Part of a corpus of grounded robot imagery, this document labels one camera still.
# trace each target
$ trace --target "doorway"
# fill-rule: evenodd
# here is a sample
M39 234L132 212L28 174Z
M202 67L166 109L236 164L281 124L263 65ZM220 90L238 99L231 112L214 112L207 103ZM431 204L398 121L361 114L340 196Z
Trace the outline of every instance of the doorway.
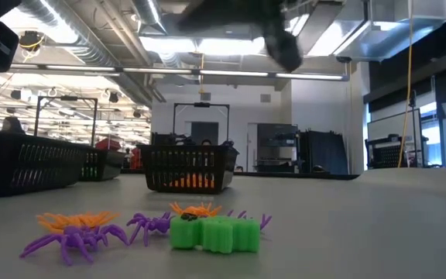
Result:
M201 144L203 140L210 140L212 145L218 145L217 122L192 122L190 135L196 144Z

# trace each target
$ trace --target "gray floor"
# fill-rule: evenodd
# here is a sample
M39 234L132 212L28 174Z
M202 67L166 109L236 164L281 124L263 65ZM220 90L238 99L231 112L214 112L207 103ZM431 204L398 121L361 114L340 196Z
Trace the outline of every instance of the gray floor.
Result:
M173 251L165 236L93 253L77 253L66 267L54 243L24 260L23 247L44 231L35 215L112 211L124 225L136 212L157 216L178 201L223 205L273 215L257 254L229 256ZM446 278L446 194L370 187L362 181L235 177L219 196L164 195L144 177L125 175L100 184L0 198L0 279L6 278Z

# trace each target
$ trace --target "black plastic basket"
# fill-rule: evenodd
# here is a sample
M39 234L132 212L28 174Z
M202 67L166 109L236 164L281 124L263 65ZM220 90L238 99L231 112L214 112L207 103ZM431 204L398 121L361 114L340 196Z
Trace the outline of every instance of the black plastic basket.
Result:
M0 197L75 184L86 152L79 144L0 132Z
M87 151L80 181L105 181L120 175L124 153L90 148Z
M153 191L218 194L233 178L238 152L229 146L139 146Z

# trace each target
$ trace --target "green plastic block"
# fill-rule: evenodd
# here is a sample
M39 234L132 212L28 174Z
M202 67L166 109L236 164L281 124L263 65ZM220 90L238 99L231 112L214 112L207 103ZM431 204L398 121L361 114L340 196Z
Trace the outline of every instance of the green plastic block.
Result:
M216 216L187 221L176 217L170 223L170 242L176 249L202 246L213 253L257 253L259 241L260 228L255 220Z
M206 218L202 221L202 249L213 253L231 253L233 227L231 222Z
M170 243L173 248L193 249L201 244L201 220L186 221L175 217L170 221Z

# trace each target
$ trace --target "air vent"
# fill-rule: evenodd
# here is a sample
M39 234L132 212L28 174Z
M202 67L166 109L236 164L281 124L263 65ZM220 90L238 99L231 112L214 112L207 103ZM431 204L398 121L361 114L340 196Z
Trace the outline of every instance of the air vent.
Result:
M201 102L210 102L211 101L211 93L201 93Z
M271 94L261 94L261 102L271 102Z

